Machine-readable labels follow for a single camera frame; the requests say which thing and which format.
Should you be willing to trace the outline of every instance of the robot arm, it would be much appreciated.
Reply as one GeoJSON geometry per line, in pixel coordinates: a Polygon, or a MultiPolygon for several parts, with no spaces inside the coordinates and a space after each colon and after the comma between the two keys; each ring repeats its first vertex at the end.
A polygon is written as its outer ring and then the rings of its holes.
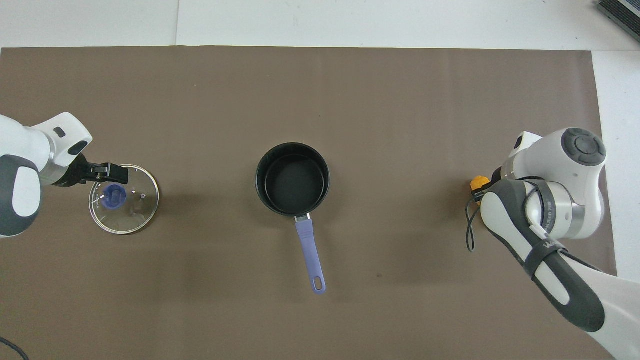
{"type": "Polygon", "coordinates": [[[93,138],[69,113],[33,127],[0,115],[0,134],[0,238],[18,235],[33,223],[43,185],[127,183],[126,169],[86,161],[81,151],[93,138]]]}
{"type": "Polygon", "coordinates": [[[580,129],[525,137],[484,192],[485,225],[569,322],[616,359],[640,358],[640,284],[594,269],[555,240],[588,237],[599,226],[604,145],[580,129]],[[598,155],[571,157],[576,149],[566,148],[576,143],[579,154],[598,155]]]}

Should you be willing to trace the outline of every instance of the pot handle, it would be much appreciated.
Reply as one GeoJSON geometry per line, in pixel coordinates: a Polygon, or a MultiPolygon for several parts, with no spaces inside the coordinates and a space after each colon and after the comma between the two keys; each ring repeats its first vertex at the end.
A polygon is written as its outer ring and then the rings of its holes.
{"type": "Polygon", "coordinates": [[[300,243],[302,244],[302,253],[307,263],[307,272],[309,274],[311,288],[314,293],[320,295],[326,291],[326,284],[324,283],[324,274],[322,273],[320,257],[318,256],[318,250],[316,248],[316,239],[314,238],[314,223],[308,214],[305,218],[306,220],[302,221],[296,219],[296,230],[298,230],[298,237],[300,237],[300,243]]]}

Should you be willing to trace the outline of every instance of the brown paper sheet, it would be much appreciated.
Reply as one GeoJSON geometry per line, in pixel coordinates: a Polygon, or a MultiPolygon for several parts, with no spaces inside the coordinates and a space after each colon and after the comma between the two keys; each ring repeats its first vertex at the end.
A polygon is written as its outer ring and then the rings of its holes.
{"type": "MultiPolygon", "coordinates": [[[[0,241],[0,336],[34,360],[609,358],[481,222],[476,253],[464,244],[468,182],[521,131],[600,133],[589,52],[3,49],[0,113],[64,111],[91,131],[89,161],[140,165],[163,197],[116,236],[89,185],[48,187],[35,224],[0,241]],[[290,141],[332,174],[312,214],[322,296],[293,220],[253,183],[290,141]]],[[[615,273],[608,214],[565,245],[615,273]]]]}

